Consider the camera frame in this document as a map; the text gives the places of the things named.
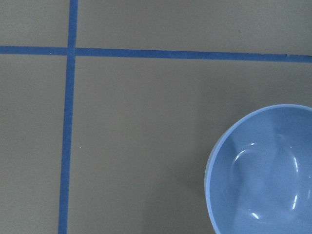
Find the blue bowl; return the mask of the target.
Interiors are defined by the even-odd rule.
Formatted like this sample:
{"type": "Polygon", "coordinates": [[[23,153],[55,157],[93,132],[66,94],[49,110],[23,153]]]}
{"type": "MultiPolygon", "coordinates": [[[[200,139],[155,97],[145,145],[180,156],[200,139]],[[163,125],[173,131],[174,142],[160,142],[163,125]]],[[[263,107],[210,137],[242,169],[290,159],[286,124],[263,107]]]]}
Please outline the blue bowl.
{"type": "Polygon", "coordinates": [[[311,233],[311,108],[273,105],[236,122],[209,155],[204,190],[217,234],[311,233]]]}

